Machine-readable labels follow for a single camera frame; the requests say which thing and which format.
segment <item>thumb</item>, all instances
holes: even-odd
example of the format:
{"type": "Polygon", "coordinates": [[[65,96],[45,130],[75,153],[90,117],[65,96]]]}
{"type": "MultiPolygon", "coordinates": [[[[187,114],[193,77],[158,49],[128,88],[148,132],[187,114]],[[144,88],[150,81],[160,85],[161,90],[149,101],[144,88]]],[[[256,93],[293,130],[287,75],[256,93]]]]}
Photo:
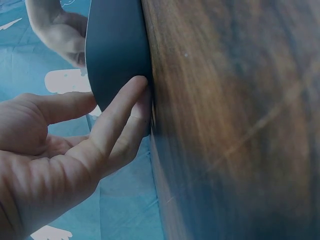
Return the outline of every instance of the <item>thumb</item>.
{"type": "Polygon", "coordinates": [[[84,53],[86,39],[75,28],[66,24],[54,24],[39,33],[41,40],[58,53],[84,53]]]}

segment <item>finger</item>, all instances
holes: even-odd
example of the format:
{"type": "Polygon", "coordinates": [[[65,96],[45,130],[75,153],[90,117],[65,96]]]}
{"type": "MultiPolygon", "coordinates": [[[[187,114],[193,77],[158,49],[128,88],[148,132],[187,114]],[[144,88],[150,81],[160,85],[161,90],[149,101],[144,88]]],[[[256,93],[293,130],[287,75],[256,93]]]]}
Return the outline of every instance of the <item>finger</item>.
{"type": "Polygon", "coordinates": [[[78,30],[82,37],[86,37],[88,18],[78,13],[68,12],[66,24],[78,30]]]}
{"type": "Polygon", "coordinates": [[[134,105],[131,116],[111,151],[106,163],[106,171],[102,177],[114,173],[136,157],[141,141],[149,127],[150,104],[151,94],[147,89],[134,105]]]}
{"type": "Polygon", "coordinates": [[[68,53],[68,52],[58,52],[59,55],[71,63],[75,68],[84,68],[86,66],[85,53],[68,53]]]}
{"type": "Polygon", "coordinates": [[[29,101],[38,107],[48,125],[80,118],[90,113],[97,105],[92,92],[34,95],[29,101]]]}
{"type": "Polygon", "coordinates": [[[145,77],[133,77],[97,119],[89,139],[71,148],[66,155],[81,161],[90,173],[102,175],[106,160],[147,84],[145,77]]]}
{"type": "Polygon", "coordinates": [[[42,41],[59,53],[84,53],[86,39],[75,28],[66,24],[54,24],[41,34],[42,41]]]}

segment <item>dark wood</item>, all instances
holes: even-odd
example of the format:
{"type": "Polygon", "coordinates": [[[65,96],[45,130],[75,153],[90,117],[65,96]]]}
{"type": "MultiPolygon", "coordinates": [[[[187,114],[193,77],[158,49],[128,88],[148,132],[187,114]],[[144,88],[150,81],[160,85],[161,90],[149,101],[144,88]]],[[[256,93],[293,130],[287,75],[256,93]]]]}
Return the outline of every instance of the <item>dark wood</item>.
{"type": "Polygon", "coordinates": [[[167,239],[320,239],[320,1],[142,3],[167,239]]]}

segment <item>white pattern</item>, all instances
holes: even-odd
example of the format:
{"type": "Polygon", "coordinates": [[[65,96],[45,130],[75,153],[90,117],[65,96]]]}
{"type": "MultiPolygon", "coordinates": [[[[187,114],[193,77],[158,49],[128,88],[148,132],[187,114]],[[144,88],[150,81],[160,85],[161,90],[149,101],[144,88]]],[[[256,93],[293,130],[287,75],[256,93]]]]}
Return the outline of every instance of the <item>white pattern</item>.
{"type": "Polygon", "coordinates": [[[19,18],[19,19],[17,19],[17,20],[11,21],[11,22],[9,22],[9,23],[7,23],[7,24],[5,24],[5,25],[0,26],[0,31],[1,31],[1,30],[6,30],[6,29],[10,28],[13,24],[19,22],[21,19],[22,19],[22,17],[19,18]]]}
{"type": "Polygon", "coordinates": [[[33,240],[69,240],[72,233],[52,226],[44,226],[30,235],[33,240]]]}
{"type": "MultiPolygon", "coordinates": [[[[91,92],[88,75],[82,73],[80,69],[50,71],[45,75],[44,83],[46,89],[51,93],[91,92]]],[[[101,115],[101,110],[96,106],[89,114],[98,117],[101,115]]]]}

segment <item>black panel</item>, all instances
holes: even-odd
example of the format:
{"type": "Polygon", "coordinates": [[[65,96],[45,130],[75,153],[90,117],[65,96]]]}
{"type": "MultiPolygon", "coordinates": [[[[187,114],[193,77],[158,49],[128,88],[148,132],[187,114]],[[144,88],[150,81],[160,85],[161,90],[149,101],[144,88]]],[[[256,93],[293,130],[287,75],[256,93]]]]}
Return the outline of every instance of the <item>black panel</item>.
{"type": "Polygon", "coordinates": [[[93,0],[85,59],[92,92],[103,111],[130,78],[151,81],[152,65],[140,0],[93,0]]]}

